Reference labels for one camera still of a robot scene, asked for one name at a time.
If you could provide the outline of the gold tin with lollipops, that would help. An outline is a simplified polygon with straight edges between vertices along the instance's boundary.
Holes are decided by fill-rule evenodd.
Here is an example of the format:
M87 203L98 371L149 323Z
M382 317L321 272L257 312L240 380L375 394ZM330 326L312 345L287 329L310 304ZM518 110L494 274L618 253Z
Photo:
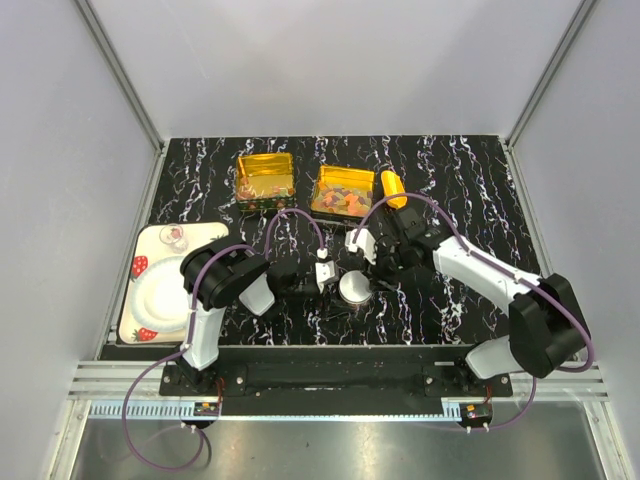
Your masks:
M295 195L291 153L252 154L237 159L235 199L242 212L294 207Z

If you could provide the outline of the clear plastic jar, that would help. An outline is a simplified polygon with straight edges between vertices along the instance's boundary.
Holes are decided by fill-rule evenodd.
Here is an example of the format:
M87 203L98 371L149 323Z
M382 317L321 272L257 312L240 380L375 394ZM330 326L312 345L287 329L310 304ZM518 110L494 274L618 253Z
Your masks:
M364 305L366 305L372 298L372 294L369 293L368 295L356 295L356 296L344 296L342 295L342 300L345 302L345 304L352 309L359 309L361 307L363 307Z

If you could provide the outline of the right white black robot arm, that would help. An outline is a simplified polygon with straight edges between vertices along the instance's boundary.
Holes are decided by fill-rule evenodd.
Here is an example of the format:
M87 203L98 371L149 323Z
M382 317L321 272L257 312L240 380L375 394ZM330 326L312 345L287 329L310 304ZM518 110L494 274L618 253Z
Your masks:
M456 234L450 226L430 227L404 206L388 211L389 230L375 242L373 276L394 286L400 274L427 268L454 279L489 300L508 318L508 333L481 342L454 371L466 396L486 389L490 378L523 371L542 379L565 370L580 350L591 352L591 335L570 281L523 272Z

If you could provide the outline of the gold tin with gummies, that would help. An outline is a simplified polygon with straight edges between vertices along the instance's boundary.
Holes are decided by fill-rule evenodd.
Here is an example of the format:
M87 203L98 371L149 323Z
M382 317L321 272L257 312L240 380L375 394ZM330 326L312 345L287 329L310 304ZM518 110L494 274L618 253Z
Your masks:
M362 219L373 206L375 173L350 167L319 168L310 209L321 215Z

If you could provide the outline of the yellow plastic scoop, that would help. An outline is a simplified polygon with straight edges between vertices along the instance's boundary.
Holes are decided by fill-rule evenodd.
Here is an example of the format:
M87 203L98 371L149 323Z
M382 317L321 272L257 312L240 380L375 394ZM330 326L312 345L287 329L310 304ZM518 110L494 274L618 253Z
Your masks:
M381 184L385 197L389 197L386 204L393 210L399 210L407 205L407 198L400 196L405 192L404 184L401 177L392 170L385 170L380 175Z

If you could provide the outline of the white jar lid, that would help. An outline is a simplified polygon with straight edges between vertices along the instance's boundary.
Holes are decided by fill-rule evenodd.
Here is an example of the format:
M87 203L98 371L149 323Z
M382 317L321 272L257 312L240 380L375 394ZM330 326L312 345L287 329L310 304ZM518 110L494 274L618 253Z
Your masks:
M346 272L339 281L339 294L344 296L372 294L369 279L359 270Z

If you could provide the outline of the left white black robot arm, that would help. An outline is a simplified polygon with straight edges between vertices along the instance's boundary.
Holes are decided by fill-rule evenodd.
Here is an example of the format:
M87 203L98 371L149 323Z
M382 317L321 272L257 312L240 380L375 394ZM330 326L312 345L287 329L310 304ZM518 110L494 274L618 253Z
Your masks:
M238 301L255 316L262 316L287 294L319 294L334 267L321 260L314 279L298 286L295 264L271 263L231 236L214 240L189 253L179 267L188 294L190 316L181 357L181 384L196 396L215 386L211 367L219 357L219 338L226 309Z

